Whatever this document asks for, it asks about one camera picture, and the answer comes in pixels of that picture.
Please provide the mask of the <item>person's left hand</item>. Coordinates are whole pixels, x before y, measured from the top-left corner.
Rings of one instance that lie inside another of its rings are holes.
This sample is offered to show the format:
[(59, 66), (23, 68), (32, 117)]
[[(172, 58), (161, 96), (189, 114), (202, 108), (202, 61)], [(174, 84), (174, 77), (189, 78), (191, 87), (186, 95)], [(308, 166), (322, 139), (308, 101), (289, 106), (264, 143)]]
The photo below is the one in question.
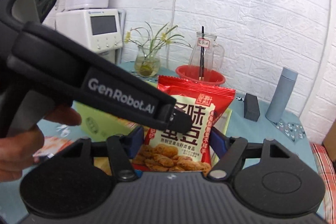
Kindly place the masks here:
[[(45, 120), (78, 126), (81, 116), (70, 107), (60, 106), (45, 117)], [(1, 139), (1, 182), (15, 181), (22, 177), (23, 170), (36, 160), (34, 153), (44, 145), (45, 137), (38, 126), (21, 134)]]

